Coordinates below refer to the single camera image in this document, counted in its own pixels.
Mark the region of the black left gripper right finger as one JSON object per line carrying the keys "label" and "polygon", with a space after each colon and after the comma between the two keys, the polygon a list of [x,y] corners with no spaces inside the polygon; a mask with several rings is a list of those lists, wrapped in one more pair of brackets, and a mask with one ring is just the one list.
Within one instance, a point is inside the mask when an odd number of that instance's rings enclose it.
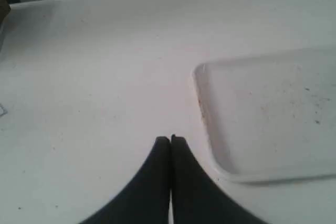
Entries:
{"label": "black left gripper right finger", "polygon": [[230,199],[202,169],[185,138],[171,136],[174,223],[264,223]]}

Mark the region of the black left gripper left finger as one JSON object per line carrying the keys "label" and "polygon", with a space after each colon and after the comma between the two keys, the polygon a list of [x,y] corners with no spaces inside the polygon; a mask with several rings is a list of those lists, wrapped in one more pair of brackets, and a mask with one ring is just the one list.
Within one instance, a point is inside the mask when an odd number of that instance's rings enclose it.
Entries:
{"label": "black left gripper left finger", "polygon": [[171,144],[159,136],[135,176],[82,223],[168,223],[170,190]]}

